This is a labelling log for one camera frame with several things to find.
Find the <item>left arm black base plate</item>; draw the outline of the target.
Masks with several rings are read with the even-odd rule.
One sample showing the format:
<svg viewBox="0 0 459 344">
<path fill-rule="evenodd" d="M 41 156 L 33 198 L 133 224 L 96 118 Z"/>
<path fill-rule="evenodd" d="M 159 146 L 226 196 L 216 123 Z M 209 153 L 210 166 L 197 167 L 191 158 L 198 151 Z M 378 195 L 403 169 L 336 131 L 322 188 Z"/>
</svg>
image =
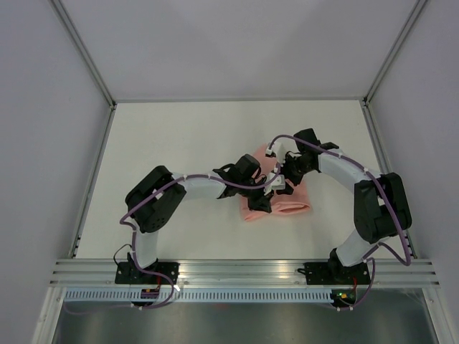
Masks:
<svg viewBox="0 0 459 344">
<path fill-rule="evenodd" d="M 170 285 L 170 280 L 175 284 L 179 276 L 178 262 L 155 262 L 146 268 L 157 274 L 141 272 L 132 261 L 120 262 L 115 273 L 116 285 Z"/>
</svg>

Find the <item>pink cloth napkin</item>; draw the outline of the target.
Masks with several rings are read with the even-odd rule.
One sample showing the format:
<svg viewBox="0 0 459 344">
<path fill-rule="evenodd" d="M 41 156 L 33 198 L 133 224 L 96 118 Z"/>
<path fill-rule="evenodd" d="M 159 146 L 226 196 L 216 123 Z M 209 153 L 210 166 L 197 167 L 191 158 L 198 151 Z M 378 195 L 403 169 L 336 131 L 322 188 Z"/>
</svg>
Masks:
<svg viewBox="0 0 459 344">
<path fill-rule="evenodd" d="M 261 145 L 254 153 L 253 157 L 258 160 L 261 167 L 261 174 L 267 175 L 272 171 L 277 163 L 275 158 L 268 158 L 265 156 L 267 143 Z M 297 186 L 293 187 L 293 193 L 275 194 L 271 200 L 270 213 L 264 211 L 249 210 L 247 199 L 240 197 L 240 216 L 245 221 L 254 221 L 261 219 L 264 216 L 288 216 L 303 213 L 311 209 L 311 203 L 308 197 L 306 181 L 303 179 Z"/>
</svg>

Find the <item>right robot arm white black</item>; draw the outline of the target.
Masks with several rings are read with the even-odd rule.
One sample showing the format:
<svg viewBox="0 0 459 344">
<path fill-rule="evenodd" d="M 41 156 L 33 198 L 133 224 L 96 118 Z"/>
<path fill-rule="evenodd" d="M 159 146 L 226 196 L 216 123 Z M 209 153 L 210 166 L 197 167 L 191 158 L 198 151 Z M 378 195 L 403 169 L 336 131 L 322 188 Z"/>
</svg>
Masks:
<svg viewBox="0 0 459 344">
<path fill-rule="evenodd" d="M 354 197 L 354 230 L 343 244 L 333 249 L 326 271 L 336 283 L 343 283 L 354 268 L 369 261 L 383 247 L 401 264 L 411 264 L 410 249 L 404 236 L 412 225 L 402 178 L 397 173 L 373 171 L 350 158 L 338 145 L 322 143 L 313 129 L 291 136 L 297 151 L 286 151 L 276 136 L 265 154 L 277 159 L 280 175 L 298 185 L 310 172 L 324 173 L 349 190 Z"/>
</svg>

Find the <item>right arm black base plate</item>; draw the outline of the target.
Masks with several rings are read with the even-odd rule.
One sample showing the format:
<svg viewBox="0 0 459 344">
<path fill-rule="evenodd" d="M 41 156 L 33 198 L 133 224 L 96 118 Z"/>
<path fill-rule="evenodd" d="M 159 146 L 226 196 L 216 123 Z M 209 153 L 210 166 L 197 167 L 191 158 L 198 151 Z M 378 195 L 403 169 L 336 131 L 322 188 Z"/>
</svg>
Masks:
<svg viewBox="0 0 459 344">
<path fill-rule="evenodd" d="M 305 262 L 296 272 L 305 277 L 307 285 L 368 285 L 371 280 L 365 263 L 333 267 L 328 262 Z"/>
</svg>

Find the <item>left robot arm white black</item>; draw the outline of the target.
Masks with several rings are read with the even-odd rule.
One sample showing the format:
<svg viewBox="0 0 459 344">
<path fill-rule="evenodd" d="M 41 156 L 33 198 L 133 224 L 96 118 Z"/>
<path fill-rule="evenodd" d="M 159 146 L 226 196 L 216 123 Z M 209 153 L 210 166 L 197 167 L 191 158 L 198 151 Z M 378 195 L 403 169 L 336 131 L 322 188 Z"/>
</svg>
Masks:
<svg viewBox="0 0 459 344">
<path fill-rule="evenodd" d="M 142 284 L 155 279 L 158 232 L 181 203 L 240 195 L 247 199 L 250 209 L 270 213 L 275 189 L 284 186 L 279 163 L 263 175 L 259 161 L 249 154 L 201 174 L 172 173 L 165 166 L 155 167 L 128 193 L 128 212 L 120 219 L 120 224 L 132 229 L 132 276 Z"/>
</svg>

